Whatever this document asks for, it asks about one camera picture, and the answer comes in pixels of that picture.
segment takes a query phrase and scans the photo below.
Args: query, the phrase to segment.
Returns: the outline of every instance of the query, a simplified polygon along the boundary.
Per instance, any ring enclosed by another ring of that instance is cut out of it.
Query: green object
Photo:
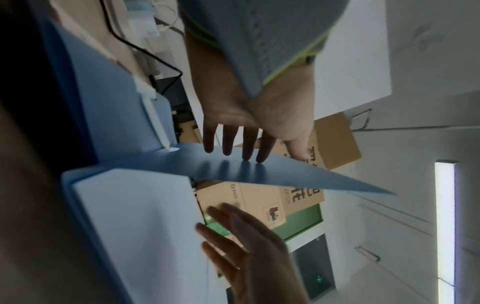
[[[272,229],[272,231],[283,240],[288,240],[322,221],[320,205],[317,204],[290,214],[286,217],[285,224]]]
[[[205,219],[206,226],[211,230],[215,231],[216,233],[222,236],[227,236],[231,234],[231,232],[226,230],[222,225],[220,225],[217,222],[214,222],[214,220],[208,214],[205,215],[203,218]]]

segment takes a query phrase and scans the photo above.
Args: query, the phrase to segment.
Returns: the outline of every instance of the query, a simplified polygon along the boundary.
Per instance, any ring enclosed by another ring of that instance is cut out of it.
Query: human hand
[[[235,135],[243,126],[244,160],[254,151],[263,129],[256,161],[263,162],[278,139],[285,141],[291,157],[308,158],[307,145],[314,125],[314,66],[295,65],[270,81],[262,93],[249,99],[224,55],[186,32],[185,44],[195,92],[203,109],[203,145],[210,153],[215,131],[223,124],[222,148],[230,155]]]
[[[248,213],[229,205],[209,207],[207,213],[231,231],[245,246],[198,223],[196,231],[226,254],[222,257],[209,243],[202,249],[230,283],[236,304],[307,304],[305,289],[284,241]]]

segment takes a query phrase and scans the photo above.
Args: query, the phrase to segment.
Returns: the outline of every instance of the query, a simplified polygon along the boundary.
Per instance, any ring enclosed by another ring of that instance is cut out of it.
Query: green panel
[[[272,229],[272,231],[283,240],[287,240],[320,222],[322,222],[322,213],[320,205],[317,204],[287,216],[286,223]]]

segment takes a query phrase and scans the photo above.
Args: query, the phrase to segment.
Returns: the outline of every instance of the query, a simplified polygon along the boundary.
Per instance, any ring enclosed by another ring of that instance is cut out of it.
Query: fluorescent light
[[[455,164],[435,163],[439,304],[455,302]]]

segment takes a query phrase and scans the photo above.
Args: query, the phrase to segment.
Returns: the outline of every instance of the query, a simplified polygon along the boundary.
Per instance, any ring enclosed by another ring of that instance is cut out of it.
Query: blue folder
[[[202,217],[190,179],[390,193],[275,154],[256,164],[242,161],[241,148],[224,156],[220,147],[207,154],[201,144],[178,144],[168,100],[156,94],[163,146],[133,75],[55,22],[45,21],[42,36],[84,152],[96,163],[62,175],[65,201],[126,303],[218,299],[215,271],[197,253],[193,225]]]

